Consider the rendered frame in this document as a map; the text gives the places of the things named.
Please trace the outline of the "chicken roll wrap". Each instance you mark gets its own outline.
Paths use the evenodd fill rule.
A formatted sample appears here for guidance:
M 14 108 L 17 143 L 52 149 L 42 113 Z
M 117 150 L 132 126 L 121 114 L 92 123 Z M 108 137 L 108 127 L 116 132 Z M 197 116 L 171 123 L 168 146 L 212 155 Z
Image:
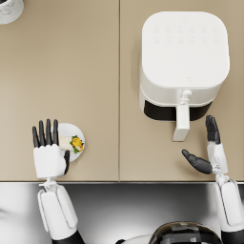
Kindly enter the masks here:
M 77 135 L 59 136 L 59 147 L 64 151 L 81 153 L 84 150 L 84 140 Z

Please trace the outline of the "white air fryer drawer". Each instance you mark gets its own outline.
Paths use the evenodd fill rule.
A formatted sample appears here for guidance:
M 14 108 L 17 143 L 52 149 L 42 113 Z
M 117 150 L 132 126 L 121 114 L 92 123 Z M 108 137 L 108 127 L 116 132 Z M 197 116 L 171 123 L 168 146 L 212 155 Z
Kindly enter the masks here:
M 184 141 L 190 130 L 190 122 L 203 117 L 211 103 L 201 107 L 190 107 L 188 102 L 192 92 L 185 90 L 180 96 L 180 102 L 176 106 L 154 105 L 145 95 L 139 91 L 139 106 L 141 111 L 150 119 L 156 121 L 174 121 L 176 123 L 173 132 L 173 141 Z

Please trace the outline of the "white air fryer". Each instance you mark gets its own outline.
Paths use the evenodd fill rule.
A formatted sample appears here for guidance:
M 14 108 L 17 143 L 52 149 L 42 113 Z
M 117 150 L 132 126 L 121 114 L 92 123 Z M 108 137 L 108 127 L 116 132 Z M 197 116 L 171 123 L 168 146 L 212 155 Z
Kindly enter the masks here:
M 142 28 L 139 106 L 154 120 L 174 121 L 187 104 L 203 117 L 230 70 L 223 22 L 204 11 L 161 11 Z

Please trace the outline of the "white round plate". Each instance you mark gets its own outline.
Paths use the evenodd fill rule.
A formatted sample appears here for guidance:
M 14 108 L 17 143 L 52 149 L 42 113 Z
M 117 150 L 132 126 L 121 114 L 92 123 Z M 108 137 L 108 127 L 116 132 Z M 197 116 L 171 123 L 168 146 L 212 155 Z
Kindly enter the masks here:
M 58 137 L 61 150 L 70 152 L 70 162 L 77 159 L 85 149 L 84 134 L 73 124 L 59 124 Z

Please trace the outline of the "dark round robot body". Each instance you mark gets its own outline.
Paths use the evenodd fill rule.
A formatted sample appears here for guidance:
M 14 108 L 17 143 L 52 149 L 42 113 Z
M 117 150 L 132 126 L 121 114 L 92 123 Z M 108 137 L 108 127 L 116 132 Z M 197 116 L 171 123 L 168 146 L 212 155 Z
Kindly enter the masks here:
M 115 244 L 223 244 L 220 237 L 208 227 L 189 221 L 161 225 L 153 234 L 140 235 Z

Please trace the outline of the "white marbled pot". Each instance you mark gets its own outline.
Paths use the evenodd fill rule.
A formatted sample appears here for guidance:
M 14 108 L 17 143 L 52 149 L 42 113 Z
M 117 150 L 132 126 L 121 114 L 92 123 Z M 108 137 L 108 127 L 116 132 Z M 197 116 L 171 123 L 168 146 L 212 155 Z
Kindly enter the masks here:
M 12 23 L 24 10 L 24 0 L 0 0 L 0 25 Z

